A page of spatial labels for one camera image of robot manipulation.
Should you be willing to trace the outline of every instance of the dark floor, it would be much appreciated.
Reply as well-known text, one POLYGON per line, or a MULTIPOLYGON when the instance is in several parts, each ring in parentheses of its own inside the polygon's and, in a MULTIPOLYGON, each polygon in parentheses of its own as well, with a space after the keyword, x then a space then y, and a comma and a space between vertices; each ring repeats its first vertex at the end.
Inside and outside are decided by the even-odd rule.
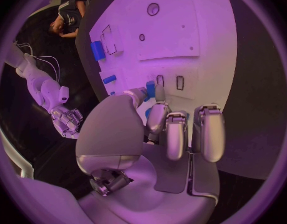
MULTIPOLYGON (((101 12, 101 9, 103 5, 97 8, 97 12, 101 12)), ((37 56, 51 55, 58 59, 61 66, 60 83, 70 88, 67 107, 78 108, 86 118, 98 100, 78 57, 74 39, 47 35, 49 23, 56 14, 57 8, 53 7, 29 18, 17 39, 19 43, 29 42, 37 56)), ((41 62, 38 65, 54 77, 48 65, 41 62)), ((76 198, 91 191, 88 177, 76 164, 76 141, 64 139, 57 133, 50 116, 37 106, 27 91, 26 81, 9 66, 4 68, 0 88, 0 125, 15 148, 33 164, 35 179, 66 188, 76 198)), ((221 171, 219 175, 220 201, 209 224, 218 224, 235 213, 263 183, 221 171)))

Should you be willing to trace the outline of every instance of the humanoid robot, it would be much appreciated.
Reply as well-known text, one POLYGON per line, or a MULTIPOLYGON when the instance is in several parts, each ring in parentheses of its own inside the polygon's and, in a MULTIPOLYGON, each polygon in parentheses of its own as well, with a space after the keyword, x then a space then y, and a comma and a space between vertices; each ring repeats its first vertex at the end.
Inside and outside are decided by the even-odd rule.
POLYGON ((156 223, 158 218, 169 218, 168 223, 207 220, 218 202, 215 162, 222 157, 225 145, 224 119, 217 104, 195 109, 191 147, 187 113, 172 112, 161 85, 155 87, 156 103, 146 127, 136 111, 149 96, 147 89, 141 87, 104 99, 78 133, 83 117, 77 109, 65 108, 67 87, 60 87, 37 69, 34 58, 23 54, 15 43, 5 62, 27 80, 30 94, 51 114, 57 131, 63 137, 78 139, 78 166, 92 177, 95 199, 116 216, 132 223, 141 223, 147 216, 150 223, 156 223), (149 132, 147 143, 145 128, 149 132), (180 204, 176 215, 167 216, 167 209, 175 204, 180 204))

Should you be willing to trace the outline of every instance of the person's arm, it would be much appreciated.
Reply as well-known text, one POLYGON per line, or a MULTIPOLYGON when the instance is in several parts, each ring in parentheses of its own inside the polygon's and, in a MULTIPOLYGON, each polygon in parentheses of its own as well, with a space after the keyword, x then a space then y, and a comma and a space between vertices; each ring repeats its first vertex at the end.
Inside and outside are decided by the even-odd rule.
POLYGON ((76 31, 74 31, 74 32, 67 33, 67 34, 60 33, 59 35, 60 35, 61 37, 74 38, 74 37, 77 36, 77 33, 78 33, 78 28, 77 28, 76 31))
POLYGON ((77 8, 81 14, 81 16, 83 17, 84 16, 84 13, 85 13, 85 5, 84 5, 84 2, 83 1, 76 1, 76 5, 77 5, 77 8))

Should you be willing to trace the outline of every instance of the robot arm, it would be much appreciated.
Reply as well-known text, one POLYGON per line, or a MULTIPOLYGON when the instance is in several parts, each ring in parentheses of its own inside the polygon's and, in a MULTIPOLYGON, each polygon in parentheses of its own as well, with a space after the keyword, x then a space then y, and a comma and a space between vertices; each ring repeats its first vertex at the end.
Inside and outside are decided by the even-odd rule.
POLYGON ((39 106, 51 114, 56 130, 66 138, 78 138, 78 125, 83 117, 77 109, 68 110, 63 104, 69 99, 69 88, 60 86, 46 72, 39 70, 35 59, 12 44, 5 62, 16 68, 16 73, 25 78, 31 96, 39 106))

